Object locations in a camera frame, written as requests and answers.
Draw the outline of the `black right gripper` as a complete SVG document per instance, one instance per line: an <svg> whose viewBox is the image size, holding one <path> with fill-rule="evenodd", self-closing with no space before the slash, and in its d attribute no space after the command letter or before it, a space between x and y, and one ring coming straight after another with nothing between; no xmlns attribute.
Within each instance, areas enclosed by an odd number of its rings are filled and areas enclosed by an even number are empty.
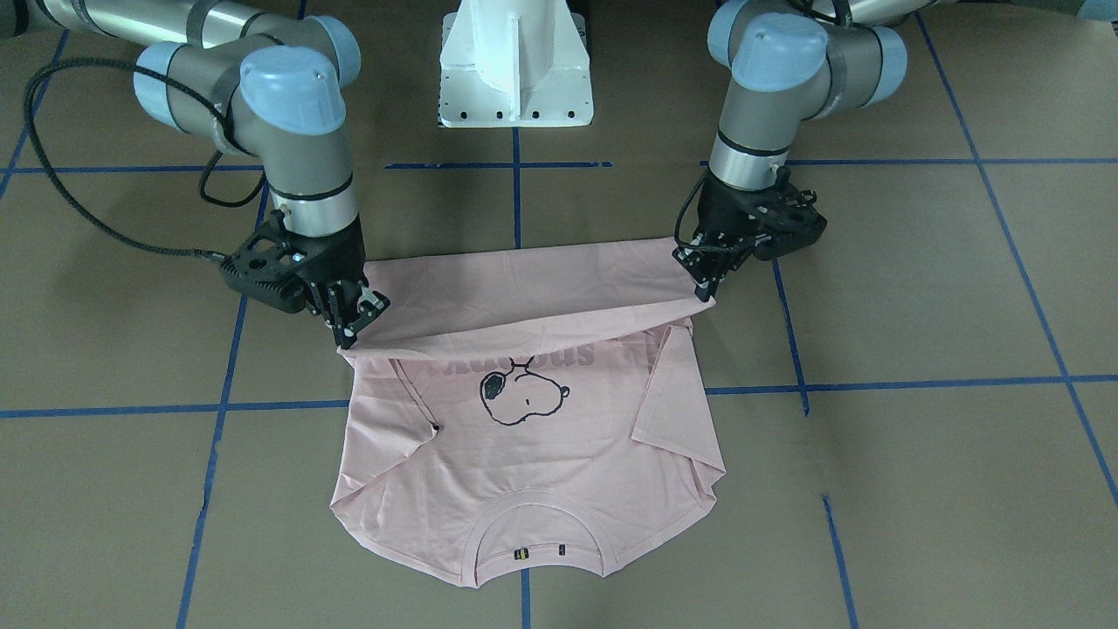
<svg viewBox="0 0 1118 629"><path fill-rule="evenodd" d="M219 264L228 287L297 314L323 315L338 347L351 347L364 328L390 307L390 299L364 279L366 251L359 218L342 230L309 238L288 231L269 215L235 252Z"/></svg>

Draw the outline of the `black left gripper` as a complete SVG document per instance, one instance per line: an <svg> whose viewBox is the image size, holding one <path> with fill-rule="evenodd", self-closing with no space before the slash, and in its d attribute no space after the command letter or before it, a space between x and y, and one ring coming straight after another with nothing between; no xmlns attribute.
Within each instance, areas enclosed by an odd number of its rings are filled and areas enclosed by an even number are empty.
<svg viewBox="0 0 1118 629"><path fill-rule="evenodd" d="M747 259L771 261L818 242L827 219L816 211L814 190L790 182L790 168L776 170L762 190L735 190L711 169L676 215L673 256L694 280L695 297L712 301L716 289Z"/></svg>

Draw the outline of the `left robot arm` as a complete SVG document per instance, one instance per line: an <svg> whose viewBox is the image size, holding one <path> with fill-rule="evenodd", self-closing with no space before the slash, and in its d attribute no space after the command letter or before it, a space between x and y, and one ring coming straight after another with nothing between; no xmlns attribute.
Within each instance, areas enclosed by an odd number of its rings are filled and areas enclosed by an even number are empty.
<svg viewBox="0 0 1118 629"><path fill-rule="evenodd" d="M818 242L816 194L790 180L804 121L870 107L897 92L909 56L896 25L925 1L724 1L707 32L731 74L714 146L686 196L691 238L673 257L700 301L747 259L773 261Z"/></svg>

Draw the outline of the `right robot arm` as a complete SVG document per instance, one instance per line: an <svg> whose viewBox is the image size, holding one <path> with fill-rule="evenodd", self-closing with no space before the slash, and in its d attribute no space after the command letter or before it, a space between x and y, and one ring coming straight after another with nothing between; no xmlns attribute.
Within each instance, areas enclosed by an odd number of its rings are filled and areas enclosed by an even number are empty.
<svg viewBox="0 0 1118 629"><path fill-rule="evenodd" d="M215 263L233 290L324 321L351 347L389 301L363 273L366 251L341 89L356 80L356 36L335 17L296 20L235 1L4 1L3 38L53 27L133 41L132 64L69 59L40 68L23 90L23 122L46 175L75 198L45 155L34 101L46 79L83 66L132 76L141 107L160 123L215 144L214 159L259 159L273 203L235 252L167 248L110 231L146 252Z"/></svg>

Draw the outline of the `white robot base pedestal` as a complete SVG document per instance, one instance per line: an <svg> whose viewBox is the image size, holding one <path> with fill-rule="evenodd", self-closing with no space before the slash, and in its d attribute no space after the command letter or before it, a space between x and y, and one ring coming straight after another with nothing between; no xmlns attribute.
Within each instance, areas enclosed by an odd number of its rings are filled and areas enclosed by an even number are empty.
<svg viewBox="0 0 1118 629"><path fill-rule="evenodd" d="M582 1L463 1L442 19L445 128L572 128L595 115Z"/></svg>

